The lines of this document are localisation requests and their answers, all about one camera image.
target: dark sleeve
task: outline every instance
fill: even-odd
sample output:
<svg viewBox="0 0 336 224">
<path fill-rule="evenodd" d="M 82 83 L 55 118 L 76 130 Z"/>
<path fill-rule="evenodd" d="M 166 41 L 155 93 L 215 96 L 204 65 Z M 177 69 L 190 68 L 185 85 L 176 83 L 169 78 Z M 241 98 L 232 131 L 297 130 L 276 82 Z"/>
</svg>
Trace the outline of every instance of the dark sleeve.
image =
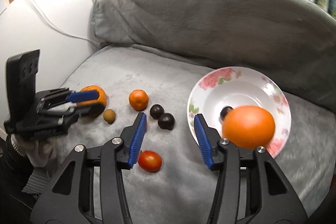
<svg viewBox="0 0 336 224">
<path fill-rule="evenodd" d="M 37 196 L 21 190 L 33 172 L 27 157 L 22 157 L 13 148 L 10 135 L 0 157 L 0 218 L 4 223 L 30 223 L 29 216 Z"/>
</svg>

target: red cherry tomato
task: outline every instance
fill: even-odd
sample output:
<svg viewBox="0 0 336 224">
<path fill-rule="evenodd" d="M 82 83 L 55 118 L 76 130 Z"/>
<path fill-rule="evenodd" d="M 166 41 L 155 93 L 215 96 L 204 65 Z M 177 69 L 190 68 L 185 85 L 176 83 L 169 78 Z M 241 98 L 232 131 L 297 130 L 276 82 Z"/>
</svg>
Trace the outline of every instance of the red cherry tomato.
<svg viewBox="0 0 336 224">
<path fill-rule="evenodd" d="M 158 153 L 146 150 L 140 153 L 138 164 L 142 169 L 148 172 L 156 172 L 161 168 L 162 158 Z"/>
</svg>

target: blue rubber grip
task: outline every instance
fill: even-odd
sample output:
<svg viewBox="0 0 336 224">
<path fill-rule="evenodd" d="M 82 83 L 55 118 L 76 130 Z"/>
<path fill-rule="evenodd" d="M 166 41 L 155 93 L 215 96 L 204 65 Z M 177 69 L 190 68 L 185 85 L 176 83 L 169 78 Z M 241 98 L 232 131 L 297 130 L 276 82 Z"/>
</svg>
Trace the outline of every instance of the blue rubber grip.
<svg viewBox="0 0 336 224">
<path fill-rule="evenodd" d="M 147 130 L 147 116 L 145 113 L 143 113 L 139 126 L 135 131 L 134 137 L 129 147 L 129 159 L 127 163 L 130 168 L 132 168 L 133 165 L 137 163 L 138 161 L 140 148 L 141 148 L 143 137 L 146 133 L 146 130 Z"/>
<path fill-rule="evenodd" d="M 211 145 L 209 143 L 207 135 L 205 134 L 202 124 L 197 116 L 195 116 L 194 118 L 194 130 L 195 130 L 195 134 L 197 137 L 199 148 L 202 153 L 203 161 L 205 165 L 209 169 L 211 169 L 214 165 L 213 160 L 212 160 Z"/>
<path fill-rule="evenodd" d="M 90 100 L 97 100 L 99 98 L 99 92 L 96 90 L 74 92 L 67 97 L 68 102 L 79 103 Z"/>
</svg>

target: white cable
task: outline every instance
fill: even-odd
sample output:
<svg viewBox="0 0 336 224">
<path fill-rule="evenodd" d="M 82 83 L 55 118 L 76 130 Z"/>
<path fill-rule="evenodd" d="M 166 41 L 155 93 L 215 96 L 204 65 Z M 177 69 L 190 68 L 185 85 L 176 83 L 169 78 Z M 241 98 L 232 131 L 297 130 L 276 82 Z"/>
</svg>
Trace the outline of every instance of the white cable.
<svg viewBox="0 0 336 224">
<path fill-rule="evenodd" d="M 88 42 L 90 42 L 92 45 L 94 45 L 96 48 L 98 47 L 97 46 L 97 42 L 91 40 L 91 39 L 88 39 L 88 38 L 85 38 L 85 37 L 80 37 L 80 36 L 77 36 L 77 35 L 72 35 L 72 34 L 69 34 L 69 33 L 66 33 L 65 31 L 61 30 L 60 28 L 58 28 L 55 24 L 53 24 L 49 19 L 48 17 L 45 15 L 45 13 L 42 11 L 42 9 L 37 5 L 37 3 L 35 2 L 35 0 L 32 0 L 33 3 L 34 3 L 34 6 L 35 8 L 37 9 L 37 11 L 45 18 L 45 20 L 47 21 L 48 25 L 50 28 L 52 28 L 53 30 L 55 30 L 56 32 L 59 32 L 63 35 L 66 35 L 67 37 L 72 37 L 72 38 L 78 38 L 78 39 L 82 39 L 82 40 L 86 40 Z"/>
</svg>

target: white floral plate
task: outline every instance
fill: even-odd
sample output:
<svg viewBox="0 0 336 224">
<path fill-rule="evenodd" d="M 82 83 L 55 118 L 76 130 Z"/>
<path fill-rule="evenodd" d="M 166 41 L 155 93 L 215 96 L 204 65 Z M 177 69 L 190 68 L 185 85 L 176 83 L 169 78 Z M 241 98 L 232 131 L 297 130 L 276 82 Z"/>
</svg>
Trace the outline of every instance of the white floral plate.
<svg viewBox="0 0 336 224">
<path fill-rule="evenodd" d="M 255 105 L 268 110 L 274 117 L 276 131 L 266 147 L 275 158 L 285 146 L 291 129 L 291 112 L 280 88 L 262 73 L 244 67 L 225 67 L 202 77 L 190 93 L 187 114 L 190 131 L 194 116 L 203 114 L 208 126 L 222 132 L 219 114 L 223 107 Z"/>
</svg>

